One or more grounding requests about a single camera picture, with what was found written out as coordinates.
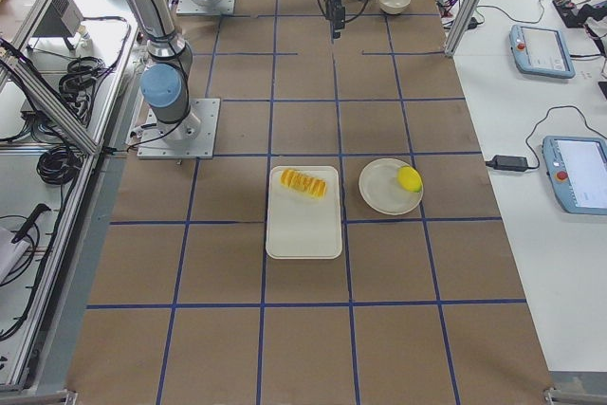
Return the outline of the black power adapter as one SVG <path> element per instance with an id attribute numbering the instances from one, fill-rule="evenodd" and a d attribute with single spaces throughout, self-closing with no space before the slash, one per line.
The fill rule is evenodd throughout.
<path id="1" fill-rule="evenodd" d="M 485 164 L 497 171 L 525 172 L 529 169 L 527 158 L 524 156 L 495 155 Z"/>

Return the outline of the cream bowl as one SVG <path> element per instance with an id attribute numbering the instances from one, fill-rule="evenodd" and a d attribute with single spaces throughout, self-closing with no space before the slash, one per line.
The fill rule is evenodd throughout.
<path id="1" fill-rule="evenodd" d="M 412 0 L 377 0 L 382 12 L 389 15 L 398 15 L 403 13 Z"/>

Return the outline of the orange striped bread roll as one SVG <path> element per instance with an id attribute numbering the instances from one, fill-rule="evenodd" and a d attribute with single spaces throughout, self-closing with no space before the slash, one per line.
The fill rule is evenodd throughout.
<path id="1" fill-rule="evenodd" d="M 280 182 L 289 190 L 302 193 L 316 199 L 324 198 L 327 191 L 327 182 L 324 179 L 292 168 L 282 170 Z"/>

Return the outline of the cream round plate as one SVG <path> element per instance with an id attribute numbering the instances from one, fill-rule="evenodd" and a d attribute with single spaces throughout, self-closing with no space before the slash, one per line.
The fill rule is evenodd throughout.
<path id="1" fill-rule="evenodd" d="M 396 158 L 379 158 L 368 163 L 359 175 L 359 191 L 364 201 L 374 210 L 401 215 L 411 212 L 421 202 L 420 193 L 404 190 L 396 180 L 397 170 L 409 163 Z"/>

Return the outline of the yellow lemon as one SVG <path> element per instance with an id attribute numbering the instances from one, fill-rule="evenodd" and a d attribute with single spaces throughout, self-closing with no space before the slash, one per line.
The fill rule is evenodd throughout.
<path id="1" fill-rule="evenodd" d="M 422 177 L 412 166 L 402 166 L 397 170 L 396 180 L 406 191 L 420 193 L 423 188 Z"/>

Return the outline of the grey control box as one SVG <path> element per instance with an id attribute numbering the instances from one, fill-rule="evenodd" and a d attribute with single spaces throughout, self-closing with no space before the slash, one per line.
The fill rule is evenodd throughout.
<path id="1" fill-rule="evenodd" d="M 75 50 L 69 38 L 76 35 L 82 21 L 83 14 L 74 0 L 51 0 L 33 37 L 62 38 L 68 50 Z"/>

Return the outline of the near blue teach pendant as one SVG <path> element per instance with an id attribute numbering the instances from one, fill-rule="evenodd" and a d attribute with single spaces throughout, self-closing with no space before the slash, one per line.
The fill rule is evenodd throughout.
<path id="1" fill-rule="evenodd" d="M 546 174 L 562 208 L 569 213 L 606 214 L 606 141 L 603 138 L 543 139 Z"/>

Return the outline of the white rectangular tray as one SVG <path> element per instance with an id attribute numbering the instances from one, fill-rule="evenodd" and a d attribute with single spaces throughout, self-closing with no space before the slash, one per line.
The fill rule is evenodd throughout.
<path id="1" fill-rule="evenodd" d="M 313 196 L 300 186 L 288 185 L 292 175 L 305 182 L 320 182 L 322 193 Z M 340 183 L 332 166 L 287 165 L 269 175 L 267 254 L 273 259 L 332 260 L 342 252 Z"/>

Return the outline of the far blue teach pendant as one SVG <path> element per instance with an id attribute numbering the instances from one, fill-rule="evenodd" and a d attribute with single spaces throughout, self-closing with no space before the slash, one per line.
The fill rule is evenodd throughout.
<path id="1" fill-rule="evenodd" d="M 572 79 L 575 68 L 560 30 L 514 25 L 509 32 L 512 56 L 527 75 Z"/>

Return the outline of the blue teach pendant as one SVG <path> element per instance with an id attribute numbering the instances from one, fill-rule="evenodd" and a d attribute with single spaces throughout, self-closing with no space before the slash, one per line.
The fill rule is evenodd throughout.
<path id="1" fill-rule="evenodd" d="M 543 139 L 546 174 L 562 208 L 569 213 L 606 214 L 606 141 L 603 138 Z"/>
<path id="2" fill-rule="evenodd" d="M 572 79 L 575 68 L 560 30 L 514 25 L 509 32 L 512 56 L 527 75 Z"/>

